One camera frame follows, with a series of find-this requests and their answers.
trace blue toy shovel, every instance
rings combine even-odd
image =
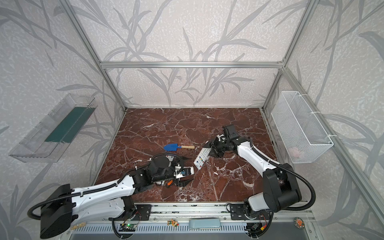
[[[164,146],[164,150],[168,152],[177,151],[178,148],[195,149],[195,146],[179,146],[177,143],[170,143]]]

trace red marble surface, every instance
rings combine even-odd
[[[194,166],[204,143],[222,134],[222,126],[229,124],[276,159],[258,108],[128,109],[96,184],[120,178],[128,169],[144,165],[151,156],[164,152],[168,143],[195,145],[195,150],[177,150],[177,154],[192,158],[185,166]],[[228,202],[262,192],[262,177],[233,153],[225,154],[223,159],[210,157],[201,170],[195,166],[194,170],[194,180],[186,187],[154,185],[132,198],[135,202]]]

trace clear plastic tray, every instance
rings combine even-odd
[[[9,155],[22,162],[57,162],[96,109],[93,101],[68,94]]]

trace red wire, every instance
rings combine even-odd
[[[263,216],[263,218],[264,218],[264,220],[265,220],[264,214],[261,214],[261,215]],[[266,225],[266,220],[265,220],[265,225]]]
[[[139,211],[137,211],[136,213],[135,213],[135,215],[136,214],[139,214],[140,215],[140,219],[139,219],[139,221],[137,222],[137,225],[136,225],[136,228],[137,228],[137,226],[139,225],[139,222],[141,221],[141,214],[139,213]]]

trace small figurine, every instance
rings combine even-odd
[[[179,224],[177,223],[177,221],[176,220],[174,220],[174,219],[171,219],[171,220],[168,220],[168,223],[167,223],[167,225],[172,225],[172,226],[174,226],[174,227],[177,227]]]

